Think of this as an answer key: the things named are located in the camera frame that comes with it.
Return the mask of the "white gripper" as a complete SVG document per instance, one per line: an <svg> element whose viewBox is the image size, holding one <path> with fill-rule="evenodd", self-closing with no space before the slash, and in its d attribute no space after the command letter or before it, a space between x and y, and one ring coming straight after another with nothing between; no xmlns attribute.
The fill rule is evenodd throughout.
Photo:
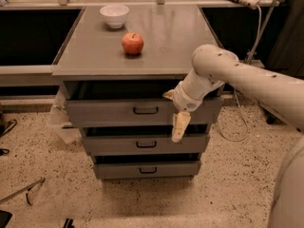
<svg viewBox="0 0 304 228"><path fill-rule="evenodd" d="M189 112L195 111L201 104L200 92L192 83L180 81L173 89L162 94L163 98L173 100L173 104L180 112L173 115L172 141L178 143L191 121Z"/></svg>

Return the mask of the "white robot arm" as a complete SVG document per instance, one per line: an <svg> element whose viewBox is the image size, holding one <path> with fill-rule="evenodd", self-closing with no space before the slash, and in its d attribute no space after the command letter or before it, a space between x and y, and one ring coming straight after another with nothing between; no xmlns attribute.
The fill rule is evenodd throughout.
<svg viewBox="0 0 304 228"><path fill-rule="evenodd" d="M198 47L192 69L163 96L179 111L173 116L172 141L179 142L195 111L211 91L228 84L292 125L302 134L279 168L268 228L304 228L304 81L243 64L236 54L214 45Z"/></svg>

